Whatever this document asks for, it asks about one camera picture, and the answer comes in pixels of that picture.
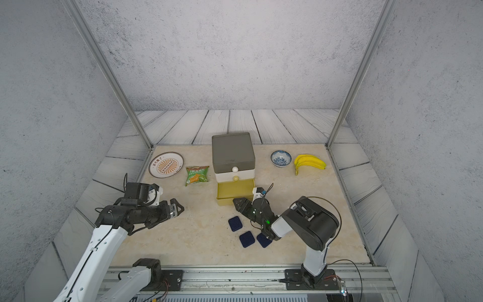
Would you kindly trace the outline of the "three-tier drawer cabinet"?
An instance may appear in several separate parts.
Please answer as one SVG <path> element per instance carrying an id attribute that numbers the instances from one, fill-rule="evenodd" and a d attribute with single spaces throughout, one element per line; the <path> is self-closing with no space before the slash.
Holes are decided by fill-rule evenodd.
<path id="1" fill-rule="evenodd" d="M 255 187 L 255 152 L 249 132 L 212 136 L 216 201 L 230 206 L 236 198 L 252 199 Z"/>

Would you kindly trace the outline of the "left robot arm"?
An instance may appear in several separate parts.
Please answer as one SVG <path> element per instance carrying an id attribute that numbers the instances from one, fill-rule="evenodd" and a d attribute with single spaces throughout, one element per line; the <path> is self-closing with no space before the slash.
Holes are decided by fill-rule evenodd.
<path id="1" fill-rule="evenodd" d="M 83 256 L 56 301 L 130 301 L 142 291 L 165 298 L 180 291 L 183 271 L 163 270 L 158 259 L 143 258 L 106 293 L 99 295 L 109 266 L 124 240 L 141 229 L 153 227 L 179 216 L 184 207 L 176 200 L 158 206 L 113 205 L 105 207 Z"/>

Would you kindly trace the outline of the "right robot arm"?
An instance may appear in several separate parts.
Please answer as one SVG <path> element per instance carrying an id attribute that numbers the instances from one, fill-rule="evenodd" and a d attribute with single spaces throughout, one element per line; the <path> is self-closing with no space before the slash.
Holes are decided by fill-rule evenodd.
<path id="1" fill-rule="evenodd" d="M 288 290 L 335 289 L 333 270 L 328 270 L 327 252 L 342 227 L 342 217 L 334 215 L 309 197 L 302 196 L 281 215 L 275 215 L 264 195 L 254 200 L 235 198 L 235 210 L 259 225 L 257 236 L 262 243 L 278 241 L 294 232 L 305 244 L 306 253 L 301 268 L 288 269 L 280 282 Z"/>

